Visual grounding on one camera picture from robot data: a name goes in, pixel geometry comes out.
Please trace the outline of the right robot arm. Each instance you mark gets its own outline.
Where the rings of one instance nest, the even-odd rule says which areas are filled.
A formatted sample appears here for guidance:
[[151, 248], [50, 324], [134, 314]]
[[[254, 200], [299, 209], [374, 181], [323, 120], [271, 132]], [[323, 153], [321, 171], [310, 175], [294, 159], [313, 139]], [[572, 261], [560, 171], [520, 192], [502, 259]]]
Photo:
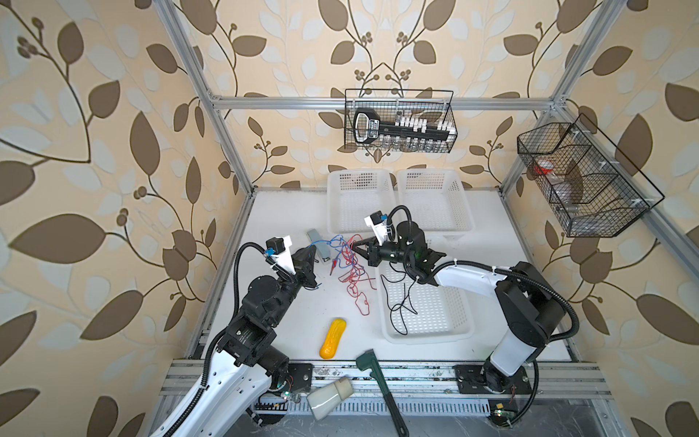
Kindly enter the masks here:
[[404, 205], [388, 214], [376, 211], [365, 222], [374, 236], [349, 246], [371, 267], [400, 264], [420, 285], [451, 287], [497, 300], [507, 331], [477, 378], [492, 393], [508, 391], [513, 376], [524, 364], [535, 363], [550, 343], [579, 332], [580, 318], [573, 305], [532, 264], [521, 261], [506, 268], [471, 260], [442, 261], [447, 254], [428, 246], [424, 231]]

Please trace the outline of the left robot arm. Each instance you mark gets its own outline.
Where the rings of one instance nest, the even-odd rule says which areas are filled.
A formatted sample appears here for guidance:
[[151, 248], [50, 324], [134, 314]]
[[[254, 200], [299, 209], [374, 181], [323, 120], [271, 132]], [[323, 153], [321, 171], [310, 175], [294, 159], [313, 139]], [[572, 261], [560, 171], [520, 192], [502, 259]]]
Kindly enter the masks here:
[[289, 357], [275, 348], [276, 328], [303, 289], [318, 288], [314, 272], [317, 248], [291, 250], [289, 237], [265, 245], [246, 242], [233, 261], [240, 272], [246, 249], [254, 249], [273, 270], [254, 279], [245, 294], [234, 279], [230, 322], [209, 342], [200, 378], [154, 431], [156, 436], [222, 436], [268, 391], [289, 379]]

